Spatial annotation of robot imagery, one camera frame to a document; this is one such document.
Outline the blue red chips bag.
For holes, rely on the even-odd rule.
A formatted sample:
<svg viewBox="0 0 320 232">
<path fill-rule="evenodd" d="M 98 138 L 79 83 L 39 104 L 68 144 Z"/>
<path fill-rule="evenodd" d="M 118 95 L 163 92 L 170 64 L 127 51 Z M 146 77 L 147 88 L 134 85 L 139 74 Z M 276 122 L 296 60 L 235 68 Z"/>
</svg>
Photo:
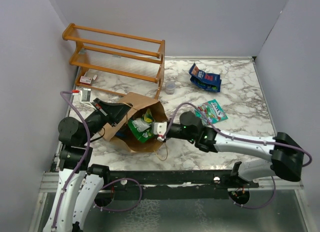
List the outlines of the blue red chips bag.
<svg viewBox="0 0 320 232">
<path fill-rule="evenodd" d="M 222 82 L 219 74 L 205 72 L 199 69 L 195 63 L 191 66 L 188 73 L 191 75 L 192 78 L 195 78 L 199 80 L 201 83 L 207 85 L 218 87 L 221 85 Z"/>
</svg>

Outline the red white snack packets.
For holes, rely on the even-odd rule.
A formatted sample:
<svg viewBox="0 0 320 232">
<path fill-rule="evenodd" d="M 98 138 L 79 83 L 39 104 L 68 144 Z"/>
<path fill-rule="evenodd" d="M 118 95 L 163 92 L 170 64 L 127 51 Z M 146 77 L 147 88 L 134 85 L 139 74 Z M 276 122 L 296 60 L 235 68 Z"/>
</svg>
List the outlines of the red white snack packets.
<svg viewBox="0 0 320 232">
<path fill-rule="evenodd" d="M 194 112 L 197 117 L 201 118 L 202 124 L 206 126 L 209 125 L 207 120 L 216 124 L 228 119 L 227 114 L 216 99 L 200 104 Z"/>
</svg>

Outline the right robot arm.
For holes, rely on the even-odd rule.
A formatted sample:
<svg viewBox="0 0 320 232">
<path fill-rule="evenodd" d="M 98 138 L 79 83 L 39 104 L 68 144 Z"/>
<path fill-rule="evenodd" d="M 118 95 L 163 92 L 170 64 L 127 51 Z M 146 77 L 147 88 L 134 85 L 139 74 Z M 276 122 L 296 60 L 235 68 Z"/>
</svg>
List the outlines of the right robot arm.
<svg viewBox="0 0 320 232">
<path fill-rule="evenodd" d="M 206 153 L 228 152 L 255 157 L 253 161 L 234 164 L 229 181 L 236 188 L 264 177 L 277 176 L 289 182 L 301 180 L 302 148 L 284 132 L 267 137 L 233 134 L 205 126 L 199 117 L 187 111 L 180 115 L 179 123 L 167 123 L 165 136 L 190 141 Z"/>
</svg>

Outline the blue green chips bag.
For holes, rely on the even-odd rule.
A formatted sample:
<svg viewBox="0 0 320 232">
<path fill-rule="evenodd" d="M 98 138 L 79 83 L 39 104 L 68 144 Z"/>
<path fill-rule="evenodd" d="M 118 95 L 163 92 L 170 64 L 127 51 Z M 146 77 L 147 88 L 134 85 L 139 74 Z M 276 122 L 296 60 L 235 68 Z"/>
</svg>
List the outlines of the blue green chips bag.
<svg viewBox="0 0 320 232">
<path fill-rule="evenodd" d="M 190 81 L 198 88 L 207 92 L 219 93 L 221 91 L 221 83 L 222 83 L 221 79 L 218 81 L 217 85 L 201 82 L 199 79 L 195 77 L 191 77 Z"/>
</svg>

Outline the brown paper bag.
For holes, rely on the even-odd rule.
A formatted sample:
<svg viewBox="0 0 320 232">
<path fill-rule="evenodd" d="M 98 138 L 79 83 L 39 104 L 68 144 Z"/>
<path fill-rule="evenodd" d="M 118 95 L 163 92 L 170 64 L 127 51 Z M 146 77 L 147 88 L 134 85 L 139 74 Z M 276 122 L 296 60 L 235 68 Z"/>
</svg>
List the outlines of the brown paper bag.
<svg viewBox="0 0 320 232">
<path fill-rule="evenodd" d="M 134 133 L 130 130 L 128 122 L 130 120 L 141 118 L 147 110 L 150 110 L 152 117 L 156 122 L 165 122 L 168 120 L 162 103 L 154 98 L 129 92 L 118 103 L 123 105 L 131 104 L 132 107 L 124 116 L 124 118 L 115 126 L 109 124 L 104 125 L 104 130 L 100 132 L 103 138 L 130 153 L 153 153 L 157 152 L 164 144 L 152 136 L 147 141 L 139 141 Z"/>
</svg>

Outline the green snack packet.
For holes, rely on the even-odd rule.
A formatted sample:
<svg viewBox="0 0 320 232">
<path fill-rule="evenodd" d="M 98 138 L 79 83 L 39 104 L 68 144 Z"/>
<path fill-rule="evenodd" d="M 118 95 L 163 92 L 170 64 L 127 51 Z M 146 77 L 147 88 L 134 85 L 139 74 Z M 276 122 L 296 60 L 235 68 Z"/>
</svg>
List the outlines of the green snack packet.
<svg viewBox="0 0 320 232">
<path fill-rule="evenodd" d="M 155 119 L 152 116 L 151 110 L 148 108 L 141 117 L 130 119 L 128 121 L 128 127 L 139 142 L 145 143 L 154 136 L 151 132 L 153 122 L 155 122 Z"/>
</svg>

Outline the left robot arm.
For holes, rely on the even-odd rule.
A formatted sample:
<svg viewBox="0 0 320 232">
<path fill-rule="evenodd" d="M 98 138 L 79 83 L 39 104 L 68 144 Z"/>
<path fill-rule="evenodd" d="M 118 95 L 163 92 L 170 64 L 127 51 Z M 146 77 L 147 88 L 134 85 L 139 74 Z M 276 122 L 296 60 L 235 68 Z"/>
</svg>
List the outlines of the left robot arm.
<svg viewBox="0 0 320 232">
<path fill-rule="evenodd" d="M 132 104 L 107 103 L 98 98 L 91 102 L 93 112 L 83 118 L 72 106 L 78 118 L 62 119 L 58 139 L 62 143 L 59 155 L 58 186 L 44 232 L 81 232 L 86 217 L 99 190 L 111 182 L 109 168 L 89 166 L 93 148 L 92 137 L 106 124 L 115 127 L 132 108 Z"/>
</svg>

